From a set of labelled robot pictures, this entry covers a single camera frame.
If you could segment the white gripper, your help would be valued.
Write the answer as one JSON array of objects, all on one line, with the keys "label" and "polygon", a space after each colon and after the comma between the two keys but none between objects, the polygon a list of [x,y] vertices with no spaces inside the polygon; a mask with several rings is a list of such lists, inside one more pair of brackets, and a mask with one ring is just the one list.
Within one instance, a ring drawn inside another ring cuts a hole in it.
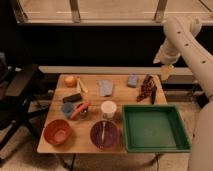
[{"label": "white gripper", "polygon": [[170,44],[162,44],[155,55],[153,63],[164,64],[161,67],[161,80],[165,81],[169,78],[173,71],[174,66],[172,64],[176,63],[179,58],[179,52]]}]

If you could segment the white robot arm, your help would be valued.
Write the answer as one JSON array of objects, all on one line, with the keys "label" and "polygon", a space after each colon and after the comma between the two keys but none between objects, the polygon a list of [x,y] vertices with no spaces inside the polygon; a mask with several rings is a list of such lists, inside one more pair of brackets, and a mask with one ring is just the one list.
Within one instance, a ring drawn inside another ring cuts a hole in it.
[{"label": "white robot arm", "polygon": [[182,57],[209,99],[197,119],[188,171],[213,171],[213,55],[195,39],[201,27],[199,18],[168,17],[163,25],[165,41],[153,60],[163,64],[165,73]]}]

